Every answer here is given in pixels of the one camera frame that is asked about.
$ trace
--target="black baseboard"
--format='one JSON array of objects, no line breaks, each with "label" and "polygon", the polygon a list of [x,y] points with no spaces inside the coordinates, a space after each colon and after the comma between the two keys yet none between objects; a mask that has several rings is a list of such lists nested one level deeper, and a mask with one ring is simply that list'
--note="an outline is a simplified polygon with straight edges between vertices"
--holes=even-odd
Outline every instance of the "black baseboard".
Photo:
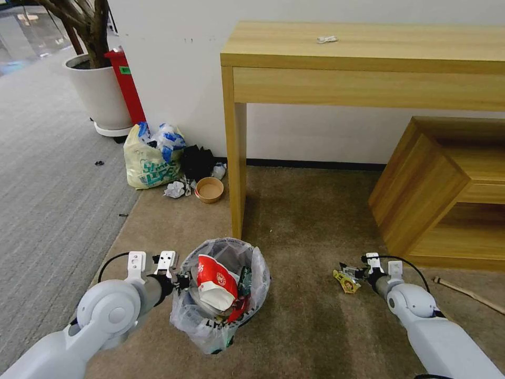
[{"label": "black baseboard", "polygon": [[[226,163],[226,157],[216,157],[219,162]],[[254,159],[246,160],[248,166],[264,167],[296,167],[296,168],[325,168],[354,171],[383,171],[386,167],[381,163],[353,163],[353,162],[318,162],[318,161],[287,161],[284,159]]]}]

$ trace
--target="white plant pot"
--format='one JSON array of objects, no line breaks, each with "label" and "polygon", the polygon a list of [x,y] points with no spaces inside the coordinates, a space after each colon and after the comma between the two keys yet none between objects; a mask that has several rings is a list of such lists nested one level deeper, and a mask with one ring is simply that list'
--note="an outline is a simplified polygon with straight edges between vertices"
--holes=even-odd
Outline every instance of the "white plant pot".
[{"label": "white plant pot", "polygon": [[112,67],[77,69],[79,63],[88,60],[87,54],[67,60],[63,66],[68,71],[89,116],[95,121],[98,133],[108,137],[127,135],[132,119],[125,99],[117,83]]}]

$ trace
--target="table top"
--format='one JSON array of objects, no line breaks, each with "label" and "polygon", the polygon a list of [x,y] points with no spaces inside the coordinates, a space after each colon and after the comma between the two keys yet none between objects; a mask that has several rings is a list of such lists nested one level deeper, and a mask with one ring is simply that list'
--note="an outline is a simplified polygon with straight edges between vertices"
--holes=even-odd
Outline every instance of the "table top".
[{"label": "table top", "polygon": [[[317,43],[330,35],[338,41]],[[505,27],[242,21],[221,65],[505,74]]]}]

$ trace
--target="potted plant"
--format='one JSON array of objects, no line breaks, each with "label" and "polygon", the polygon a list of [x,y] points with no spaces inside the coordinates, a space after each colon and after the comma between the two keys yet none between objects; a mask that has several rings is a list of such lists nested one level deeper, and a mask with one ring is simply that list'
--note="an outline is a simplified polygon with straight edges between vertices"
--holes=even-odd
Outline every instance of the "potted plant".
[{"label": "potted plant", "polygon": [[107,0],[37,0],[60,18],[72,39],[77,32],[87,54],[67,60],[63,67],[68,71],[77,93],[84,103],[95,129],[102,135],[116,137],[127,135],[132,120],[123,94],[117,83],[114,69],[104,54],[107,43]]}]

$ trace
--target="table leg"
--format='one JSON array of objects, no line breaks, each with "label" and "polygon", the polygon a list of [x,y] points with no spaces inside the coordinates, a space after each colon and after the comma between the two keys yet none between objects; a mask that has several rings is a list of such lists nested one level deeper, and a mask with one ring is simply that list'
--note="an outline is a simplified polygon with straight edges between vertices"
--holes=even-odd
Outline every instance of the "table leg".
[{"label": "table leg", "polygon": [[231,231],[242,237],[246,201],[246,104],[235,103],[233,67],[222,67],[225,109],[226,149],[228,153],[228,183],[230,190]]}]

